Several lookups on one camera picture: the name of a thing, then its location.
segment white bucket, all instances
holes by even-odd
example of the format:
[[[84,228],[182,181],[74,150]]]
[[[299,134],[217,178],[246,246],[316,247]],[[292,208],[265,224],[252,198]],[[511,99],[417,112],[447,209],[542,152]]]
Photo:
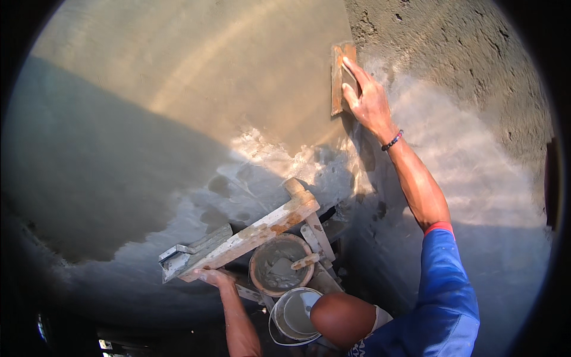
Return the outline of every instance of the white bucket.
[[[321,334],[313,327],[309,319],[311,307],[323,294],[308,287],[298,287],[283,294],[270,312],[268,329],[276,344],[282,346],[301,346],[318,339]],[[301,341],[300,343],[284,344],[276,341],[272,335],[270,324],[274,321],[276,327],[285,336]]]

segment hand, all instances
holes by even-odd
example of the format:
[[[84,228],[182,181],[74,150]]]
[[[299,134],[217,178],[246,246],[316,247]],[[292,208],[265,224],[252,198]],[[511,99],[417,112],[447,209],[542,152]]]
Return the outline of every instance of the hand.
[[[343,63],[353,72],[363,92],[360,97],[357,97],[353,88],[343,83],[343,96],[351,111],[357,120],[383,144],[386,144],[384,142],[386,138],[390,138],[388,139],[390,142],[398,130],[391,122],[391,110],[383,86],[349,58],[343,57]]]
[[[236,279],[226,274],[226,270],[220,269],[194,269],[194,274],[198,275],[198,278],[210,285],[213,285],[220,289],[223,286],[233,286]]]

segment man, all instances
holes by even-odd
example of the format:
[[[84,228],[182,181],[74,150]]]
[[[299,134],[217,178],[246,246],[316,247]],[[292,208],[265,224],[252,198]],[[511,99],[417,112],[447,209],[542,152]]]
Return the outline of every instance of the man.
[[[474,289],[460,262],[446,199],[391,121],[383,87],[355,62],[346,57],[343,62],[363,92],[358,98],[344,83],[343,95],[359,122],[388,151],[408,206],[424,232],[419,300],[412,312],[383,324],[378,307],[342,292],[327,294],[312,307],[311,322],[349,356],[469,356],[480,317]],[[234,280],[216,270],[196,272],[220,289],[230,356],[261,356]]]

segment bracelet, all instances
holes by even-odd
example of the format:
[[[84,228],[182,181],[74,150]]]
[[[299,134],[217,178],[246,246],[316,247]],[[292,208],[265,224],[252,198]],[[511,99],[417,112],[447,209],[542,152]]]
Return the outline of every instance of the bracelet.
[[[383,150],[383,151],[389,150],[389,148],[391,146],[396,144],[396,142],[399,141],[399,139],[403,137],[403,134],[404,134],[404,130],[399,130],[399,133],[396,135],[396,138],[394,138],[393,141],[391,141],[390,143],[381,146],[381,150]]]

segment blue long-sleeve shirt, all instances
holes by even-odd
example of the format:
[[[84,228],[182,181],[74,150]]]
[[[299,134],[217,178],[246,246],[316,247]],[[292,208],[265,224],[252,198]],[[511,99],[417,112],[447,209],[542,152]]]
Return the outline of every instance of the blue long-sleeve shirt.
[[[446,222],[425,233],[419,301],[355,344],[349,356],[469,356],[480,326],[476,294]]]

